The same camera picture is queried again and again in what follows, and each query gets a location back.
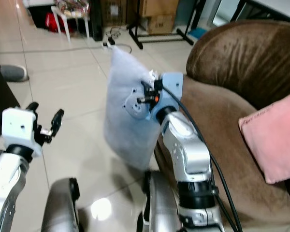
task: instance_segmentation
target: black cable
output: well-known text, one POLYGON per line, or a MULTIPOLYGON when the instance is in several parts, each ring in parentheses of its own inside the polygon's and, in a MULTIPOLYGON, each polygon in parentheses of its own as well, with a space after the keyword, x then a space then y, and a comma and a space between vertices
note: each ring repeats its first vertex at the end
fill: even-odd
POLYGON ((131 54, 131 52, 132 52, 132 47, 131 46, 129 46, 129 45, 127 45, 127 44, 124 44, 124 43, 118 43, 118 44, 116 44, 116 46, 122 46, 122 47, 127 47, 127 48, 130 48, 130 54, 131 54))
POLYGON ((236 225, 232 221, 232 218, 230 217, 229 213, 227 212, 226 207, 224 206, 224 204, 219 196, 216 196, 216 201, 218 202, 224 216, 226 216, 226 219, 228 220, 229 224, 231 225, 233 231, 238 232, 236 225))
POLYGON ((111 27, 109 31, 105 33, 105 35, 109 38, 112 37, 113 40, 117 39, 120 34, 120 27, 111 27))
MULTIPOLYGON (((132 52, 131 46, 118 43, 117 46, 128 47, 130 48, 130 53, 132 52)), ((0 52, 0 54, 25 54, 25 53, 53 53, 53 52, 72 52, 86 49, 102 49, 102 46, 96 47, 78 47, 78 48, 69 48, 69 49, 54 49, 54 50, 29 50, 29 51, 17 51, 17 52, 0 52)))
MULTIPOLYGON (((190 115, 190 113, 187 110, 187 108, 182 104, 182 102, 168 88, 166 88, 166 87, 163 86, 163 89, 178 103, 178 105, 180 106, 180 108, 182 108, 182 110, 184 111, 184 113, 186 114, 186 116, 188 117, 188 119, 190 120, 190 122, 192 123, 192 125, 194 126, 195 130, 197 131, 200 140, 206 145, 206 142, 205 142, 205 140, 204 140, 204 138, 203 138, 203 136, 202 136, 202 134, 201 134, 201 132, 200 132, 197 124, 193 120, 193 118, 190 115)), ((235 209, 235 206, 234 206, 234 203, 233 203, 233 200, 232 200, 232 197, 231 197, 231 194, 230 194, 228 185, 227 185, 226 180, 225 180, 225 178, 223 176, 223 173, 222 173, 222 171, 220 169, 220 166, 219 166, 219 164, 217 163, 215 157, 212 155, 212 153, 210 151, 209 151, 209 155, 210 155, 210 158, 211 158, 212 162, 214 163, 214 165, 215 165, 215 167, 216 167, 216 169, 218 171, 218 174, 219 174, 219 177, 221 179, 223 188, 224 188, 224 190, 226 192, 226 195, 227 195, 227 198, 228 198, 228 201, 229 201, 229 204, 230 204, 230 207, 231 207, 231 210, 232 210, 234 219, 235 219, 235 223, 236 223, 236 226, 237 226, 237 230, 235 232, 243 232, 242 226, 241 226, 241 222, 240 222, 240 220, 238 218, 238 214, 236 212, 236 209, 235 209)))

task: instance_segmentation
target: wall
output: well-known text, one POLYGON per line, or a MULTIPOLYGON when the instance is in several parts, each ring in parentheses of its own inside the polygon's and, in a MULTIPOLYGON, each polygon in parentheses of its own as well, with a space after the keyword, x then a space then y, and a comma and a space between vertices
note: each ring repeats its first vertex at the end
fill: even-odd
POLYGON ((237 8, 238 2, 239 0, 222 0, 217 10, 217 15, 230 21, 237 8))
MULTIPOLYGON (((204 9, 201 14, 201 19, 209 18, 209 15, 211 14, 215 1, 216 0, 206 1, 204 9)), ((177 11, 176 11, 175 26, 187 24, 190 13, 191 13, 191 9, 193 7, 193 3, 194 3, 194 0, 179 0, 177 11)))

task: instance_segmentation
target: pink pillow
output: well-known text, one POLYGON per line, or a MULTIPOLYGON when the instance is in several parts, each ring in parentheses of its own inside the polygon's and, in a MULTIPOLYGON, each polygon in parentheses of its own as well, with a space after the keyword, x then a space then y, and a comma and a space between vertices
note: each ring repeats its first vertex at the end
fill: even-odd
POLYGON ((238 121, 268 184, 290 179, 290 95, 238 121))

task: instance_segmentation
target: tiled floor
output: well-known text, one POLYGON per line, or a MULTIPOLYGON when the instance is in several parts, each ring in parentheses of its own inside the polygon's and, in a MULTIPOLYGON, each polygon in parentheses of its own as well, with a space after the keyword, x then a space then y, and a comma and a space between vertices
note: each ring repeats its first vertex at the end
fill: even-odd
MULTIPOLYGON (((145 44, 141 51, 126 31, 121 31, 116 41, 129 44, 132 54, 149 69, 186 72, 192 48, 186 42, 145 44)), ((31 101, 40 104, 39 123, 43 125, 49 125, 57 109, 65 110, 57 137, 51 145, 44 146, 43 157, 31 163, 25 189, 17 200, 13 232, 40 229, 49 187, 57 179, 68 176, 76 177, 79 182, 78 207, 86 231, 136 231, 137 216, 143 204, 142 173, 128 168, 103 138, 111 54, 100 46, 101 43, 83 37, 72 38, 69 44, 65 34, 36 29, 21 0, 0 0, 0 64, 26 66, 30 76, 28 82, 9 83, 11 90, 23 107, 31 101), (85 49, 2 53, 66 48, 85 49), (108 207, 108 218, 99 212, 101 205, 108 207)), ((150 167, 157 169, 154 159, 150 167)), ((288 229, 289 226, 246 231, 285 232, 288 229)))

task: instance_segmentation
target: person's foot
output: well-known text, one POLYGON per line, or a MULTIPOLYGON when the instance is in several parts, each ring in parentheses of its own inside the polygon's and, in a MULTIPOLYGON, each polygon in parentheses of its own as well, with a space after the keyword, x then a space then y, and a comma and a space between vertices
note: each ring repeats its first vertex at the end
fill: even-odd
POLYGON ((22 82, 28 80, 26 68, 20 65, 0 65, 0 72, 4 80, 8 82, 22 82))

